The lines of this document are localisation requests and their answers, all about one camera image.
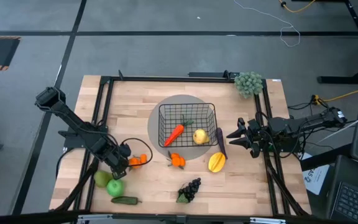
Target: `cucumber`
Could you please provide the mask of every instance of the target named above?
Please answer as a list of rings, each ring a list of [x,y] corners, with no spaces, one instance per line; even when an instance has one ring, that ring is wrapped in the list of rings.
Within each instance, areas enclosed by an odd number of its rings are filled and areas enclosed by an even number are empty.
[[[112,203],[120,203],[124,205],[137,205],[139,202],[139,199],[137,197],[127,197],[127,196],[120,196],[115,197],[111,199]]]

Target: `yellow lemon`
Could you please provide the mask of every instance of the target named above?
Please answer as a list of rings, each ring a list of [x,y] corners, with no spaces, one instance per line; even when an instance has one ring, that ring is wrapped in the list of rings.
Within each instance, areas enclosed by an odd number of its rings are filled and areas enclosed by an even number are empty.
[[[224,166],[226,158],[221,152],[217,152],[211,156],[208,162],[208,169],[212,172],[219,172]]]
[[[208,134],[202,129],[196,130],[193,135],[193,141],[196,144],[204,144],[206,142],[209,142]]]

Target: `eggplant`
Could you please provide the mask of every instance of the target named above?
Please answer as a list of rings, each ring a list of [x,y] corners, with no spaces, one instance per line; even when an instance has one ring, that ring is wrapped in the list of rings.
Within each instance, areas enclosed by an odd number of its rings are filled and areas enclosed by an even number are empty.
[[[216,135],[216,139],[218,140],[219,147],[221,148],[221,152],[224,154],[224,157],[227,159],[226,150],[224,149],[224,139],[223,139],[222,129],[216,128],[215,135]]]

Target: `wire basket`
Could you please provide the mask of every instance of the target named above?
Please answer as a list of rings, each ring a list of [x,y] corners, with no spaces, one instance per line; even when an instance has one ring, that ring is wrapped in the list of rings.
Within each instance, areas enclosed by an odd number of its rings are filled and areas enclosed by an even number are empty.
[[[184,132],[169,146],[164,146],[165,140],[182,124],[183,119],[194,123],[186,126]],[[161,147],[215,146],[218,144],[216,126],[215,106],[212,103],[164,104],[160,106],[158,114],[158,144]],[[207,132],[209,142],[196,144],[193,141],[193,134],[197,129]]]

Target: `wooden tabletop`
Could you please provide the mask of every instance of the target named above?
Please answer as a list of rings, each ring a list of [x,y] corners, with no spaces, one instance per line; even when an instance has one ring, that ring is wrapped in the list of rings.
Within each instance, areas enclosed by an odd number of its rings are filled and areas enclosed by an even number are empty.
[[[94,102],[98,92],[100,76],[84,76],[75,113],[84,121],[91,121]],[[267,80],[273,116],[288,118],[287,103],[280,80]],[[237,129],[237,118],[244,120],[255,116],[253,98],[244,99],[232,83],[190,83],[190,82],[114,82],[108,114],[109,132],[118,142],[126,138],[140,138],[152,147],[147,134],[147,121],[151,111],[164,98],[173,95],[192,95],[216,108],[218,126],[223,135]],[[265,111],[262,94],[262,111]],[[103,113],[101,105],[99,115]],[[184,170],[168,167],[166,157],[152,147],[154,157],[151,163],[130,171],[122,178],[126,188],[124,195],[138,197],[142,203],[136,206],[119,205],[110,202],[106,189],[95,187],[92,212],[104,213],[152,213],[192,215],[271,215],[269,188],[263,156],[251,158],[249,150],[228,144],[228,160],[221,172],[208,170],[209,158],[219,152],[213,146],[207,153],[186,162]],[[139,142],[128,142],[132,153],[150,154]],[[50,208],[56,208],[68,196],[78,181],[84,149],[75,149],[62,160]],[[311,213],[300,164],[294,156],[282,159],[286,186],[296,201]],[[109,170],[100,164],[102,170]],[[175,203],[177,190],[184,183],[201,177],[202,184],[195,199],[189,204]],[[84,188],[80,208],[85,207],[88,186]],[[282,201],[276,186],[279,211],[283,212]]]

